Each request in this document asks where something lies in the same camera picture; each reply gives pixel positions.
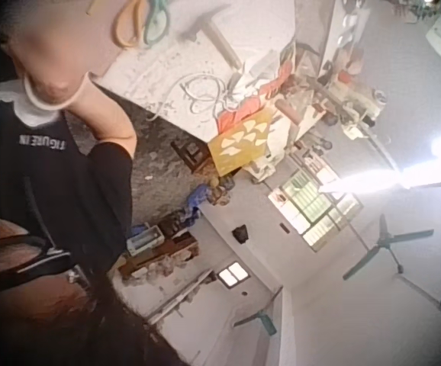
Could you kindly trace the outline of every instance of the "white wall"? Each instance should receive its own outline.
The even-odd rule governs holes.
[[[441,58],[420,24],[401,24],[384,2],[371,5],[362,77],[388,96],[375,132],[391,140],[388,150],[405,167],[429,159],[430,142],[441,135]],[[363,150],[356,151],[359,142],[343,143],[338,130],[327,133],[335,143],[328,158],[341,175],[371,167]],[[365,209],[354,224],[367,242],[378,236],[379,211],[393,233],[435,229],[432,238],[394,251],[404,275],[440,300],[441,188],[360,198]],[[319,270],[293,292],[297,365],[441,364],[441,313],[394,275],[387,252],[342,280],[363,254],[344,230],[317,253]]]
[[[218,273],[235,261],[247,268],[205,218],[198,220],[190,231],[198,240],[201,254],[185,268],[176,268],[172,275],[159,278],[154,285],[125,287],[120,278],[114,279],[114,286],[137,312],[147,316],[206,269],[212,268]],[[220,281],[202,285],[191,303],[183,303],[178,312],[165,318],[161,332],[186,361],[200,366],[220,342],[222,332],[235,321],[235,316],[256,312],[270,297],[268,288],[253,273],[231,290]]]

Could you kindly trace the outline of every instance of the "concrete floor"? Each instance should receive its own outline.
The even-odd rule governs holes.
[[[146,110],[115,95],[110,96],[129,115],[138,135],[131,179],[133,225],[155,223],[180,208],[195,187],[208,181],[213,167],[205,169],[202,175],[193,175],[170,146],[174,140],[186,141],[186,132],[161,118],[149,122]],[[80,150],[87,153],[95,144],[92,134],[73,116],[67,115],[67,120]]]

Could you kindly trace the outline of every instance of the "person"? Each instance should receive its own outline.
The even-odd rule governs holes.
[[[108,279],[130,231],[137,137],[47,6],[0,0],[0,364],[186,366]],[[23,78],[89,127],[88,155]]]

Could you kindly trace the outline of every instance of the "wooden table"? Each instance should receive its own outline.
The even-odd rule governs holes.
[[[212,108],[192,113],[192,101],[179,86],[172,90],[168,100],[165,94],[188,74],[206,72],[225,83],[233,75],[233,70],[202,31],[198,32],[195,42],[184,37],[198,17],[222,4],[230,7],[212,21],[244,63],[246,74],[271,50],[280,53],[294,37],[293,0],[175,0],[169,3],[169,36],[149,49],[142,46],[122,52],[99,84],[148,111],[156,112],[164,103],[160,117],[201,141],[211,141],[218,135]],[[213,82],[199,82],[195,86],[196,95],[215,92]]]

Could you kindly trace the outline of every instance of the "clutter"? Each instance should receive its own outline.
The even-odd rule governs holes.
[[[198,255],[198,242],[191,233],[184,233],[173,239],[166,239],[165,242],[154,248],[148,249],[139,253],[138,255],[126,258],[126,262],[118,269],[124,281],[133,280],[133,273],[141,268],[149,268],[155,264],[151,269],[153,272],[160,272],[156,263],[162,261],[165,257],[174,258],[175,255],[183,251],[190,253],[189,257]]]
[[[261,100],[257,95],[246,98],[236,111],[222,111],[217,118],[217,129],[224,133],[235,127],[240,121],[248,118],[261,108]]]
[[[197,207],[183,207],[176,210],[158,222],[158,227],[164,236],[172,238],[184,229],[193,226],[195,221],[200,218],[200,210]]]
[[[225,206],[230,202],[229,190],[220,184],[218,178],[212,178],[209,185],[210,191],[207,199],[211,205]]]
[[[237,227],[232,231],[232,234],[239,244],[244,244],[249,239],[246,225]]]
[[[114,42],[122,48],[136,47],[141,40],[144,18],[148,8],[147,0],[129,0],[119,12],[114,21]],[[131,40],[125,40],[121,34],[124,24],[130,18],[133,22],[134,35]]]
[[[130,255],[138,255],[145,250],[163,244],[165,237],[158,226],[150,227],[141,233],[130,237],[127,243],[127,251]]]
[[[161,307],[154,310],[149,316],[147,316],[147,322],[152,326],[160,325],[163,319],[172,311],[178,311],[182,303],[190,303],[194,295],[200,290],[201,285],[210,284],[212,281],[216,281],[215,273],[212,270],[204,271],[190,284],[175,294],[175,296],[171,297],[171,299],[166,301],[166,303],[164,303]]]
[[[197,21],[192,25],[192,27],[183,34],[183,37],[188,40],[196,41],[197,33],[199,31],[204,31],[208,39],[226,60],[227,64],[235,70],[240,70],[243,68],[243,63],[234,51],[233,47],[229,44],[229,42],[227,42],[219,28],[217,28],[217,25],[215,25],[215,23],[212,21],[213,16],[228,7],[229,5],[221,5],[216,7],[213,11],[209,11],[198,17]]]
[[[211,153],[207,145],[193,137],[180,146],[175,141],[172,141],[170,145],[192,174],[199,172],[211,161]]]
[[[133,22],[132,40],[125,40],[121,34],[127,18],[132,18]],[[123,48],[136,47],[143,38],[143,42],[147,46],[152,46],[168,34],[169,22],[169,12],[165,0],[130,0],[115,18],[114,42]],[[155,27],[159,28],[159,31],[156,32],[155,37],[151,37]]]
[[[219,176],[226,175],[264,154],[272,117],[272,111],[268,108],[262,109],[208,144]]]
[[[150,0],[150,7],[144,28],[144,43],[151,47],[168,34],[170,15],[167,0]]]

